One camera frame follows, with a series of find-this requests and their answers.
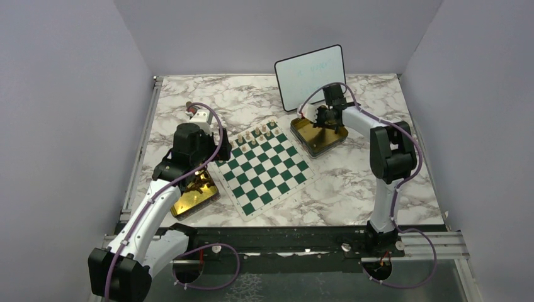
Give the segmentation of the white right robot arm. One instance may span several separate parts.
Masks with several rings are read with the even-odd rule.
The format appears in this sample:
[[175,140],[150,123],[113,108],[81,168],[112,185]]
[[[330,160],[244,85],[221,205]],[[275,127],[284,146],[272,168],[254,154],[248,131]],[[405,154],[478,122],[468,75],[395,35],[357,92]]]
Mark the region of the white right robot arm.
[[418,146],[404,121],[393,123],[363,109],[357,101],[347,102],[342,82],[323,86],[325,105],[303,106],[301,115],[315,127],[350,128],[368,139],[370,168],[376,178],[374,207],[364,231],[365,251],[378,256],[398,237],[397,197],[400,187],[419,171]]

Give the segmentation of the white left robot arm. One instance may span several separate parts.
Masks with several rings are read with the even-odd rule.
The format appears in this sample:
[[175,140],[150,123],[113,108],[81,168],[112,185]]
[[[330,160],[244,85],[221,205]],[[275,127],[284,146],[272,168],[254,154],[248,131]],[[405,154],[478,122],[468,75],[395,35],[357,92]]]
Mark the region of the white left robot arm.
[[91,291],[107,301],[143,301],[153,278],[176,256],[193,257],[198,250],[194,237],[171,231],[153,242],[163,218],[193,182],[196,172],[213,160],[229,160],[231,144],[227,130],[219,128],[214,142],[207,123],[182,123],[173,146],[154,168],[147,193],[120,233],[105,248],[88,257]]

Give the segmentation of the gold tin with white pieces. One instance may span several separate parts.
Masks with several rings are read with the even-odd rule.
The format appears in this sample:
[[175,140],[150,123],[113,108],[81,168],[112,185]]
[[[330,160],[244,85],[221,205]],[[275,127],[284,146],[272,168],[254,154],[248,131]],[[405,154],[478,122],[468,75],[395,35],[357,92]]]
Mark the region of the gold tin with white pieces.
[[348,137],[345,127],[338,130],[315,127],[303,118],[293,119],[290,122],[290,131],[313,159],[341,145]]

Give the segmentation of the gold tin with dark pieces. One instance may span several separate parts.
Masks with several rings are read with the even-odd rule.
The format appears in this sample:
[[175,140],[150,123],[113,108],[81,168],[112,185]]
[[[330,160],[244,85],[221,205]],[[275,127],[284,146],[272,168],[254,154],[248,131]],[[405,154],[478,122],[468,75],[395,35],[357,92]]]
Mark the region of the gold tin with dark pieces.
[[198,171],[194,180],[170,209],[177,220],[184,220],[220,198],[220,191],[207,169]]

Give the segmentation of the green white chess mat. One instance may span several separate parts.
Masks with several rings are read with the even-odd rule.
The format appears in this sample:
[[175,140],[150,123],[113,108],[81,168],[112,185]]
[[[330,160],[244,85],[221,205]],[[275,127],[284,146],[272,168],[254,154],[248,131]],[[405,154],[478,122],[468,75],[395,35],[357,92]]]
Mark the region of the green white chess mat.
[[[278,120],[272,120],[275,121],[274,128],[270,127],[271,120],[264,120],[229,136],[231,159],[214,160],[208,166],[222,196],[232,201],[244,221],[255,219],[319,178],[302,148],[291,141]],[[263,125],[266,132],[271,132],[270,137],[262,133]],[[264,136],[263,141],[255,134],[256,128]],[[279,129],[277,135],[274,133],[276,128]],[[250,139],[246,138],[247,131],[251,134]],[[238,135],[242,135],[243,143],[238,143]]]

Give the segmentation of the small whiteboard with stand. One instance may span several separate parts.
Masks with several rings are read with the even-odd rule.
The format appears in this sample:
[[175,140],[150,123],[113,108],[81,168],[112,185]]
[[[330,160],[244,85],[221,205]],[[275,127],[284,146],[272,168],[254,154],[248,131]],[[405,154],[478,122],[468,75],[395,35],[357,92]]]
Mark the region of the small whiteboard with stand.
[[274,64],[283,109],[296,110],[314,91],[332,82],[346,82],[340,44],[279,60]]

